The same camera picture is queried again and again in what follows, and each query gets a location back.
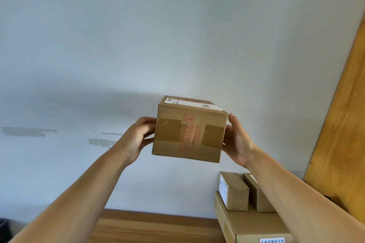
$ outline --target white label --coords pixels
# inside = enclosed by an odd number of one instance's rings
[[[197,108],[203,108],[203,109],[210,109],[210,110],[217,110],[217,111],[223,111],[220,107],[212,104],[204,104],[204,103],[198,103],[198,102],[191,102],[191,101],[184,101],[184,100],[177,100],[172,98],[167,98],[165,103],[169,104],[178,104],[178,105],[185,105],[185,106],[191,106],[191,107],[197,107]]]
[[[253,180],[258,184],[258,182],[256,181],[256,179],[255,179],[255,177],[253,175],[250,175],[250,177],[253,178]]]
[[[260,243],[285,243],[284,237],[260,238]]]
[[[221,178],[219,179],[219,193],[221,194],[223,202],[225,203],[226,206],[227,206],[227,191],[228,191],[228,186],[226,184],[226,181],[223,179],[221,175]]]

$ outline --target forearm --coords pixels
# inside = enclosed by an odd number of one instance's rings
[[[362,242],[365,238],[360,222],[263,151],[252,153],[248,169],[299,242]]]
[[[125,166],[119,150],[109,149],[12,243],[85,242]]]

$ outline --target small cardboard box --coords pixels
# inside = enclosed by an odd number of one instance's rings
[[[219,163],[228,112],[212,102],[165,96],[152,154]]]
[[[250,202],[255,206],[258,212],[276,212],[262,192],[253,174],[244,173],[244,182],[250,188]]]
[[[296,243],[277,213],[259,213],[250,203],[246,212],[230,211],[218,191],[214,209],[227,243]]]
[[[249,187],[237,173],[221,172],[219,193],[228,210],[247,211]]]

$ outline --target person's right hand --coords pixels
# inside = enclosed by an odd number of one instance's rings
[[[248,158],[259,149],[234,114],[231,113],[228,120],[232,125],[226,126],[222,149],[235,163],[247,168]]]

